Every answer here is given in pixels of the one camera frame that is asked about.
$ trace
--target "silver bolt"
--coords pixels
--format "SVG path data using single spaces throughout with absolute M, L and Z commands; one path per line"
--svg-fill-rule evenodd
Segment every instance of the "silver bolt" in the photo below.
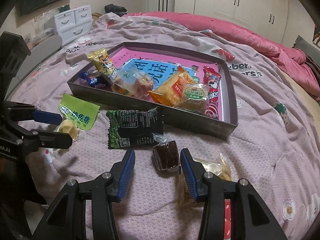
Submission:
M 213 177 L 213 173 L 212 172 L 205 172 L 204 173 L 204 176 L 207 178 L 207 179 L 211 179 Z
M 248 185 L 248 181 L 246 179 L 241 179 L 241 180 L 239 180 L 239 182 L 240 182 L 240 184 L 242 186 L 247 186 Z
M 104 179 L 109 179 L 111 177 L 111 173 L 110 172 L 105 172 L 105 173 L 102 174 L 102 177 Z
M 76 184 L 76 180 L 75 179 L 71 179 L 68 181 L 68 186 L 73 186 L 74 184 Z

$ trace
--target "qr code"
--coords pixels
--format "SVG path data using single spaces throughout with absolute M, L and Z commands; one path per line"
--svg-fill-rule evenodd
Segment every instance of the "qr code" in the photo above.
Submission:
M 120 147 L 129 147 L 130 146 L 129 138 L 119 138 L 119 141 L 120 141 Z

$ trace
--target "wrinkled fabric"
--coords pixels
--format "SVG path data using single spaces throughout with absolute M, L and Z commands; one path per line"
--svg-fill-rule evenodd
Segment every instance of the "wrinkled fabric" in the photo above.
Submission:
M 130 16 L 162 17 L 177 22 L 189 30 L 212 30 L 227 41 L 245 44 L 271 59 L 306 92 L 319 96 L 320 88 L 310 67 L 306 65 L 306 55 L 298 49 L 289 49 L 236 24 L 200 15 L 171 12 L 133 13 Z
M 166 125 L 165 135 L 176 141 L 179 151 L 188 148 L 194 158 L 213 161 L 219 153 L 226 156 L 234 181 L 248 179 L 287 237 L 301 239 L 313 222 L 313 207 L 319 209 L 320 183 L 315 179 L 320 177 L 319 135 L 312 115 L 283 72 L 249 46 L 213 33 L 208 37 L 167 19 L 120 18 L 110 13 L 97 20 L 87 36 L 43 63 L 12 100 L 58 113 L 63 93 L 71 93 L 67 81 L 88 63 L 86 55 L 124 41 L 170 45 L 223 59 L 227 55 L 238 106 L 235 131 L 221 140 Z M 286 106 L 287 125 L 274 108 L 276 103 Z M 46 153 L 40 151 L 27 156 L 36 188 L 48 202 L 69 179 L 92 180 L 122 159 L 125 150 L 108 150 L 106 108 L 112 106 L 103 106 L 92 129 L 82 132 L 69 149 L 55 149 L 51 163 L 47 164 Z M 32 121 L 20 125 L 39 128 Z M 197 239 L 203 205 L 186 202 L 178 208 L 177 173 L 156 170 L 152 147 L 134 150 L 136 164 L 127 196 L 120 204 L 113 204 L 120 239 Z M 87 238 L 92 239 L 90 202 L 86 214 Z

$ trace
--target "pillow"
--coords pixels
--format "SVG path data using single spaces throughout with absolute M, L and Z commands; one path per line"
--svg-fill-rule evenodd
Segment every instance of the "pillow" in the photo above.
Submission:
M 320 50 L 306 42 L 302 37 L 298 36 L 293 47 L 296 49 L 301 49 L 305 54 L 311 57 L 317 65 L 320 66 Z

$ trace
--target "drawer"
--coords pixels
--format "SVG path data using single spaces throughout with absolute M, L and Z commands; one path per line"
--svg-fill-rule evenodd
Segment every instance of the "drawer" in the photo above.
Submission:
M 76 24 L 73 11 L 60 13 L 54 16 L 54 22 L 57 32 Z
M 80 22 L 84 22 L 89 19 L 92 19 L 90 5 L 83 6 L 77 10 L 74 10 L 74 12 L 75 12 L 76 23 L 80 23 Z
M 89 19 L 85 22 L 76 24 L 71 28 L 58 31 L 58 35 L 62 38 L 62 45 L 65 45 L 68 42 L 73 41 L 86 34 L 90 30 L 91 24 L 92 19 Z

